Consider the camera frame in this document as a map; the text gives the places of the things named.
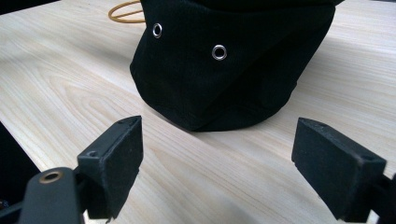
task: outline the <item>black hat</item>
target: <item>black hat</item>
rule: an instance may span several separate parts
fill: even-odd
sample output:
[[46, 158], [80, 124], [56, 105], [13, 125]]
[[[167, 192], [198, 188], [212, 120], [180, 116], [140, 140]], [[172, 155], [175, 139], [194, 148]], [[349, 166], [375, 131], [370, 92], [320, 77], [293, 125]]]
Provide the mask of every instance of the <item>black hat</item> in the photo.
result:
[[131, 64], [144, 101], [191, 131], [274, 115], [342, 0], [142, 0], [147, 29]]

